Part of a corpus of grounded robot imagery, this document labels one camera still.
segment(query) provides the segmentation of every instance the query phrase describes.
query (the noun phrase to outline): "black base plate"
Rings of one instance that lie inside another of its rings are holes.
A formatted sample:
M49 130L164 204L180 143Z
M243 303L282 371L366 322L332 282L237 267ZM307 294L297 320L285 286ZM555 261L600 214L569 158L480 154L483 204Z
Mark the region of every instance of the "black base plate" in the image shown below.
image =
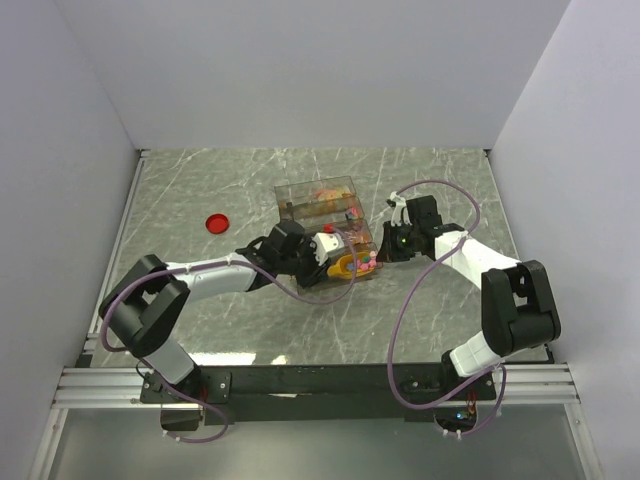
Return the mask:
M414 411L397 402L384 364L200 368L207 402L222 409L232 423L365 418L433 421L433 411ZM442 378L438 363L396 364L394 374L398 389L412 403L436 400L455 385ZM145 386L142 403L182 401L162 388L156 374L145 376ZM477 400L496 398L492 377L487 374L453 400L465 401L471 389ZM219 424L220 419L207 411L205 423Z

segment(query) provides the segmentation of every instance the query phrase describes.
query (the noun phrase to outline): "colorful toy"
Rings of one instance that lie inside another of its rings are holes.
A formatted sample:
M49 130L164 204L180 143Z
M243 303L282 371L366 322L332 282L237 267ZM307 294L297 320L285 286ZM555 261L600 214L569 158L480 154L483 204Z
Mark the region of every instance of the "colorful toy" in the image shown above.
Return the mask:
M345 217L347 217L347 220L357 220L361 216L358 213L358 209L356 207L349 208L349 210L347 210L347 212L344 215Z
M368 275L372 273L377 264L375 260L375 252L358 252L356 259L356 277L361 277L363 275ZM330 277L338 277L344 280L350 280L353 275L353 257L349 255L344 255L340 257L340 259L335 263L335 265L331 265L329 270L327 270L327 274Z

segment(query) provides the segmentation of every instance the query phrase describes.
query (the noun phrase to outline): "metal frame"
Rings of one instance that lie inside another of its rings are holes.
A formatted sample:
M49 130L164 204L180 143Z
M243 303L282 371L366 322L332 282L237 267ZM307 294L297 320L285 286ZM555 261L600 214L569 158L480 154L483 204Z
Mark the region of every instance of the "metal frame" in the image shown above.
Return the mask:
M47 425L44 428L40 446L38 447L33 465L31 466L31 472L28 477L29 480L47 480L47 478L49 478L49 472L51 472L53 459L58 450L58 444L60 443L62 429L67 420L68 412L66 408L60 410L51 409L49 412Z
M136 172L133 175L133 181L131 182L131 188L129 189L129 195L127 196L127 201L124 204L124 211L122 212L122 220L120 220L120 225L118 227L116 240L113 245L113 249L111 250L111 256L109 257L109 263L107 264L107 271L104 274L104 280L102 281L102 285L100 286L100 292L98 293L96 306L93 309L93 316L91 317L91 324L89 326L89 335L97 334L100 331L100 325L102 324L102 319L98 315L98 307L100 306L101 300L107 294L107 290L109 289L109 284L111 283L113 270L116 266L118 258L120 257L124 231L127 226L127 223L129 223L129 215L131 214L131 205L133 204L133 200L136 197L136 194L138 193L138 187L140 186L140 178L142 177L142 169L146 164L145 157L148 154L149 154L148 151L143 151L140 153L140 160L138 161Z
M587 480L605 480L604 471L598 460L598 453L596 452L593 438L591 438L591 432L587 426L582 405L565 405L564 409L567 412L569 428L571 428L571 434L578 450L585 478Z
M144 374L148 369L140 369ZM566 364L507 365L504 405L565 405L580 403ZM142 404L142 378L134 368L66 368L60 377L52 409L74 408L199 408L196 404ZM479 401L491 405L493 401ZM445 402L463 406L466 402Z

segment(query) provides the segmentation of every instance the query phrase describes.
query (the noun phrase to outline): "cable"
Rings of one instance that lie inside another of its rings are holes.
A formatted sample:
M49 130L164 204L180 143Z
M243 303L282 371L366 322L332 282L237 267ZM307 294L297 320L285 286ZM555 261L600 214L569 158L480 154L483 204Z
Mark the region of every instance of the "cable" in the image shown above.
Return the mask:
M467 435L472 435L474 433L476 433L478 430L483 429L484 427L486 427L489 422L491 422L491 420L493 420L496 416L496 413L498 413L498 409L500 408L500 406L502 405L502 400L504 400L504 393L505 390L507 389L507 369L505 368L504 365L499 365L498 366L501 370L502 370L502 381L500 382L500 393L498 394L498 398L496 399L496 403L493 405L493 408L491 409L491 411L489 412L489 414L485 417L484 420L482 420L482 422L480 422L480 424L478 424L478 422L476 421L476 424L474 425L474 427L471 430L467 430L466 432L460 432L460 436L461 437L465 437ZM446 432L446 434L450 437L457 437L458 433L457 432L453 432L448 430Z
M468 234L471 234L471 232L473 232L477 228L477 226L480 224L480 205L471 196L471 194L469 192L467 192L465 189L463 189L462 187L460 187L460 186L458 186L458 185L456 185L454 183L448 182L447 180L435 180L435 179L433 179L433 180L419 180L417 182L413 182L413 183L410 183L409 185L406 185L405 187L403 187L400 190L398 190L397 193L399 195L402 192L408 190L409 188L416 187L418 185L427 184L427 183L437 183L437 184L441 184L441 185L447 185L447 186L459 191L465 197L467 197L467 199L469 199L469 201L473 205L473 208L474 208L474 210L476 212L476 218L473 221L473 224L471 225L471 227L469 227L469 229L467 231ZM411 403L411 402L405 400L404 398L402 398L402 395L400 394L400 392L398 391L398 387L396 386L395 378L394 378L394 375L393 375L393 352L395 350L396 341L398 339L398 332L400 331L400 325L402 324L402 318L404 317L404 314L405 314L405 312L407 310L407 307L409 306L409 302L411 301L411 298L413 297L413 294L416 293L416 290L418 289L418 287L420 286L420 284L422 283L422 281L425 279L425 277L427 275L429 275L431 272L433 272L439 265L442 265L442 263L444 263L444 261L446 259L448 259L449 257L455 255L457 252L459 252L462 249L464 243L467 240L467 237L468 237L468 235L462 237L460 239L460 241L458 242L458 244L453 249L451 249L450 251L445 253L443 256L441 256L440 258L435 260L431 265L429 265L427 268L425 268L423 270L423 272L418 276L416 281L411 286L411 289L409 290L409 293L407 294L407 297L405 298L404 302L402 303L402 306L400 307L400 311L398 312L398 317L396 318L396 323L393 326L393 330L391 332L391 340L389 342L389 350L387 352L387 379L389 381L389 387L391 388L391 393L393 394L395 399L402 406L404 406L406 408L410 408L412 410L428 410L430 408L437 407L441 403L446 402L450 398L452 398L455 395L457 395L463 389L465 389L466 387L471 385L473 382L478 380L483 375L486 375L487 373L491 372L495 368L494 366L487 367L484 370L482 370L481 372L478 372L475 375L467 378L464 382L462 382L456 388L451 390L449 393L443 395L441 398L439 398L437 400L434 400L432 402L421 404L421 405ZM506 378L506 370L503 370L503 381L506 381L506 380L504 380L505 378ZM502 396L498 397L498 401L496 402L496 406L494 407L495 411L497 411L498 408L500 408L500 404L502 403L503 396L504 396L504 394ZM484 425L486 425L486 423L483 422L478 428L484 427Z
M342 230L333 227L333 231L336 232L338 235L340 235L342 237L342 239L344 240L345 244L347 245L347 247L349 248L349 251L351 252L351 256L353 259L353 264L355 265L356 263L356 259L358 258L357 254L356 254L356 250L353 246L353 243L351 243L351 240L349 239L349 236L344 233ZM191 272L197 272L197 271L201 271L201 270L209 270L209 269L213 269L213 268L220 268L220 267L225 267L227 265L238 265L238 266L242 266L242 267L248 267L251 268L253 270L255 270L256 272L258 272L261 275L264 275L266 278L268 278L273 284L275 284L277 287L279 287L284 293L286 293L287 295L289 295L290 297L295 298L296 300L300 300L301 302L305 302L305 303L310 303L312 305L328 305L330 303L333 302L337 302L338 300L342 299L347 293L349 293L349 291L351 290L351 288L353 287L353 285L355 284L356 281L356 277L357 277L357 269L353 269L353 273L351 275L351 280L349 281L349 284L347 285L347 288L338 296L334 297L334 298L329 298L329 299L319 299L319 300L315 300L315 299L311 299L311 298L305 298L301 295L298 295L296 292L293 292L291 290L289 290L287 287L285 287L282 283L280 283L273 275L271 275L269 272L263 270L262 268L258 267L257 265L254 265L250 262L243 262L240 260L231 260L230 262L226 261L226 260L221 260L221 261L215 261L215 262L209 262L209 263L205 263L205 264L201 264L201 265L196 265L196 266L192 266L190 271ZM186 267L179 267L179 268L172 268L172 269L167 269L167 270L160 270L158 272L153 272L150 273L148 275L145 275L144 277L141 277L133 282L131 282L129 285L127 285L122 292L120 292L119 295L116 296L116 298L113 300L113 302L111 302L111 304L109 305L109 308L107 309L107 312L104 315L104 319L102 320L102 326L100 328L100 343L102 343L102 346L104 347L105 350L107 350L108 352L122 352L122 351L126 351L126 347L114 347L111 344L109 344L109 340L107 338L107 332L109 330L109 324L111 323L111 318L113 317L113 314L116 310L116 308L118 308L118 305L120 305L124 300L126 300L129 295L131 295L131 293L136 290L140 285L142 285L143 283L146 283L150 280L153 280L155 278L159 278L159 277L163 277L166 275L180 275L182 273L186 273L187 272L187 268ZM153 368L146 360L141 359L142 363L145 364L147 367L149 368ZM206 408L207 410L213 412L214 414L216 414L218 417L220 417L224 423L222 429L216 433L215 435L212 435L211 437L206 437L206 438L182 438L179 437L178 435L176 435L175 433L172 432L167 432L167 434L171 437L174 438L178 441L181 442L185 442L185 443L207 443L207 442L211 442L213 440L217 440L218 438L220 438L222 435L225 434L225 432L227 431L227 429L229 428L229 418L227 417L227 415L219 408L210 405L206 402L203 402L201 400L198 400L196 398L190 397L188 395L185 395L184 393L178 391L177 389L175 389L161 374L160 372L156 372L158 374L158 377L160 378L160 381L162 382L163 387L171 394L180 397L181 399L190 402L190 403L196 403L198 405L200 405L203 408Z
M140 378L142 378L144 380L144 374L140 371L140 364L142 363L142 360L138 360L138 363L136 363L136 373L138 374L138 376Z

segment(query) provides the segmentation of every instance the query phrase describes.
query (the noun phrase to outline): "yellow object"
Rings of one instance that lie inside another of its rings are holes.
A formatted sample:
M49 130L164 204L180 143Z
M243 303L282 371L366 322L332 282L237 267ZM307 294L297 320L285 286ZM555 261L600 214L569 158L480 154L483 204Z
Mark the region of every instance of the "yellow object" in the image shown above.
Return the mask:
M360 260L361 262L364 260L364 257L370 256L369 252L356 252L356 255L358 256L358 260ZM327 270L327 275L329 275L329 277L337 277L337 278L342 278L344 280L351 280L353 273L350 270L347 270L347 265L349 265L350 263L353 263L354 264L353 268L356 268L356 263L354 263L353 257L351 254L340 257L340 259L334 265L331 265L329 267L329 270ZM364 275L369 275L374 270L375 270L375 267L370 268L369 270L357 270L356 278L362 277Z
M314 196L317 200L326 202L327 200L337 200L343 197L353 197L354 195L349 190L349 187L345 185L338 188L320 188L315 192Z

